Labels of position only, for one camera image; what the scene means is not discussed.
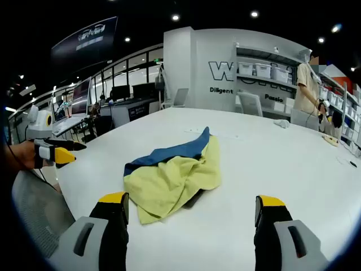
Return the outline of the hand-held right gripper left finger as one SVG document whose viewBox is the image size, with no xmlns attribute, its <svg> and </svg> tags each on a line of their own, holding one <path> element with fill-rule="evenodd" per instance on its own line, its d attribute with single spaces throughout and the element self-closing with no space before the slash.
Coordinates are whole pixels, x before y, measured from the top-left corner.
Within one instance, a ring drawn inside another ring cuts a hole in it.
<svg viewBox="0 0 361 271">
<path fill-rule="evenodd" d="M 125 270 L 129 241 L 129 194 L 98 200 L 90 216 L 77 219 L 49 258 L 54 270 Z"/>
</svg>

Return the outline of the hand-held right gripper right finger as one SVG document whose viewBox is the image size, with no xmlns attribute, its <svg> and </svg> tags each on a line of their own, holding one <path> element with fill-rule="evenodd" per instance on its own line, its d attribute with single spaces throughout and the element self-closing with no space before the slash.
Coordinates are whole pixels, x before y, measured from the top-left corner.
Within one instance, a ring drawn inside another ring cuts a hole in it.
<svg viewBox="0 0 361 271">
<path fill-rule="evenodd" d="M 256 196 L 255 270 L 324 270 L 329 261 L 319 238 L 300 220 L 291 217 L 285 203 Z"/>
</svg>

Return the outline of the person's left hand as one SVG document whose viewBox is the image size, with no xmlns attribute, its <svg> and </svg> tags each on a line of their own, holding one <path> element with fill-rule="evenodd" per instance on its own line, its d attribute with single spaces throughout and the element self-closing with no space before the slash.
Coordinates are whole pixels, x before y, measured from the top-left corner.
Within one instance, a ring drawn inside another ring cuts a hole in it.
<svg viewBox="0 0 361 271">
<path fill-rule="evenodd" d="M 10 172 L 18 172 L 23 169 L 34 169 L 34 143 L 24 141 L 17 145 L 4 147 L 5 165 Z"/>
</svg>

